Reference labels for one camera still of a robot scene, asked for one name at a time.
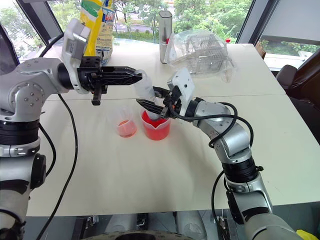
window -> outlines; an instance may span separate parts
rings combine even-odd
[[[20,62],[34,58],[45,45],[14,0],[1,1],[0,22],[11,38]]]
[[[80,0],[51,0],[48,3],[63,31],[71,18],[79,18]],[[169,10],[175,33],[206,29],[235,43],[251,3],[252,0],[113,0],[113,36],[159,43],[157,15],[161,10]]]
[[[287,41],[272,41],[260,39],[266,55],[264,61],[271,70],[279,71],[284,65],[299,68],[320,45],[303,44]]]

brown leather chair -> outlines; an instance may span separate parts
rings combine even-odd
[[[320,110],[320,49],[298,69],[285,65],[275,78],[288,96],[307,100]]]

plastic measuring cup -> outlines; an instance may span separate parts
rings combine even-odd
[[[151,140],[162,140],[170,132],[171,119],[158,118],[153,120],[148,117],[146,110],[142,109],[140,118],[143,124],[145,135]]]
[[[121,106],[112,110],[107,119],[119,136],[128,138],[133,136],[137,131],[137,126],[133,121],[133,117],[134,114],[131,108]]]

plastic bag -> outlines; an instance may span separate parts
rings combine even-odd
[[[188,30],[170,36],[164,60],[171,67],[186,67],[192,75],[220,74],[229,82],[235,64],[228,56],[227,44],[208,30]]]
[[[106,65],[112,53],[112,32],[115,12],[112,0],[82,0],[80,20],[91,29],[85,56],[103,56]]]

